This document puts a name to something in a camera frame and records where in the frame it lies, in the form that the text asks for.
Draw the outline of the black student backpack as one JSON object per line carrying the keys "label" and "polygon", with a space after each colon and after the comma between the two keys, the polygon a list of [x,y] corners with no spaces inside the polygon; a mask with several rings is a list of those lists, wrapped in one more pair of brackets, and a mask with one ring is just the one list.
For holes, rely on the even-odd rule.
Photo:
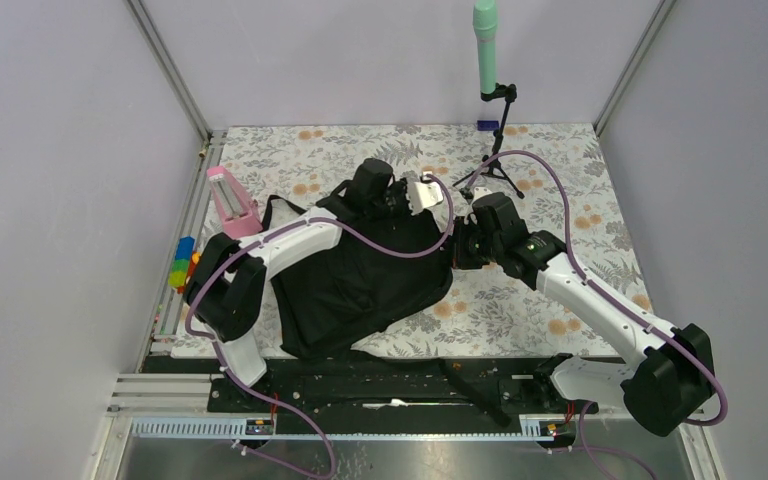
{"label": "black student backpack", "polygon": [[274,276],[284,352],[299,360],[382,362],[354,344],[442,300],[453,282],[451,260],[437,244],[442,232],[422,211],[363,220],[363,234],[399,257],[344,234],[337,247]]}

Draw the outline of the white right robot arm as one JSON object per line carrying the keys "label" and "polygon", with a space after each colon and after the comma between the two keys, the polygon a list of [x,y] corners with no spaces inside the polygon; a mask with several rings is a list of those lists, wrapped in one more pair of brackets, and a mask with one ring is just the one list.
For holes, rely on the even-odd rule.
{"label": "white right robot arm", "polygon": [[490,193],[458,216],[450,241],[453,265],[491,263],[510,278],[569,309],[622,358],[621,364],[558,354],[533,386],[535,402],[557,412],[571,400],[624,408],[648,432],[665,437],[721,392],[708,334],[678,328],[645,312],[585,267],[554,234],[531,232],[510,198]]}

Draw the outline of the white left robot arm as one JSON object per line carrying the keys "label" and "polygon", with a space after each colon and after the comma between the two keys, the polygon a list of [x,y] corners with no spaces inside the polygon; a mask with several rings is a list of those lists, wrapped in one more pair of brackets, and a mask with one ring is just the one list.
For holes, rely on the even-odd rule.
{"label": "white left robot arm", "polygon": [[360,223],[410,215],[417,179],[395,179],[389,165],[368,158],[352,179],[295,220],[239,240],[221,234],[208,242],[187,287],[189,313],[206,326],[204,336],[223,372],[236,379],[231,395],[242,408],[259,410],[270,397],[271,387],[262,378],[267,365],[253,333],[266,284],[306,258],[337,247],[344,234],[399,257],[400,252],[363,234]]}

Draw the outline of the floral tablecloth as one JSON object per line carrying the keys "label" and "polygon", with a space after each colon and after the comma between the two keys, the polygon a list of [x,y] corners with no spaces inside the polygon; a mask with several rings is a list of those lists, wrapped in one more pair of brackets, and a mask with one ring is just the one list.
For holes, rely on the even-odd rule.
{"label": "floral tablecloth", "polygon": [[[258,201],[276,199],[275,221],[293,218],[349,179],[366,158],[397,175],[430,170],[447,184],[466,176],[493,144],[473,125],[234,127],[220,164]],[[643,309],[651,306],[598,140],[589,124],[513,125],[504,131],[510,192],[531,230],[569,236],[579,259]],[[456,272],[444,299],[357,343],[380,357],[609,356],[612,348],[567,308],[500,268]]]}

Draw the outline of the green microphone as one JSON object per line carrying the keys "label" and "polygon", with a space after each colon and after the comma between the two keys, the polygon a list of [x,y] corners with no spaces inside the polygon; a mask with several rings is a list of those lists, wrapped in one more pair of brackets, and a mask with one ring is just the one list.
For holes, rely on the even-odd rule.
{"label": "green microphone", "polygon": [[480,97],[483,101],[491,100],[496,90],[498,20],[498,7],[495,0],[475,2],[472,25],[477,42]]}

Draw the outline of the colourful toy blocks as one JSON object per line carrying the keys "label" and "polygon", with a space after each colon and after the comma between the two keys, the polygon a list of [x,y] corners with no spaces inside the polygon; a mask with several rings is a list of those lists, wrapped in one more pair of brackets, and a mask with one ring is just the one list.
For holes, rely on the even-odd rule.
{"label": "colourful toy blocks", "polygon": [[179,294],[183,293],[199,259],[200,254],[196,249],[196,240],[192,236],[181,237],[168,272],[168,286]]}

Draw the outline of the blue block at wall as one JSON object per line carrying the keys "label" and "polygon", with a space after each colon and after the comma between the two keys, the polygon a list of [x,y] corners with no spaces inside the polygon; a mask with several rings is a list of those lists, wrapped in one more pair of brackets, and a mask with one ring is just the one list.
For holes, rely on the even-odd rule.
{"label": "blue block at wall", "polygon": [[476,129],[478,131],[494,131],[500,126],[496,120],[477,120]]}

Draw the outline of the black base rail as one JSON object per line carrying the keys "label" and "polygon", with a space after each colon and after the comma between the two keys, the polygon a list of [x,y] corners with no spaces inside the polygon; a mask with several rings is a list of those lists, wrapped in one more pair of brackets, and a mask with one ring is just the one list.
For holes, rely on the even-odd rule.
{"label": "black base rail", "polygon": [[[211,382],[210,413],[263,414],[281,434],[311,427],[291,405],[329,435],[514,434],[520,417],[574,420],[585,403],[564,400],[539,372],[543,358],[347,359],[304,362],[269,359],[249,392],[225,376]],[[281,401],[274,406],[265,399]]]}

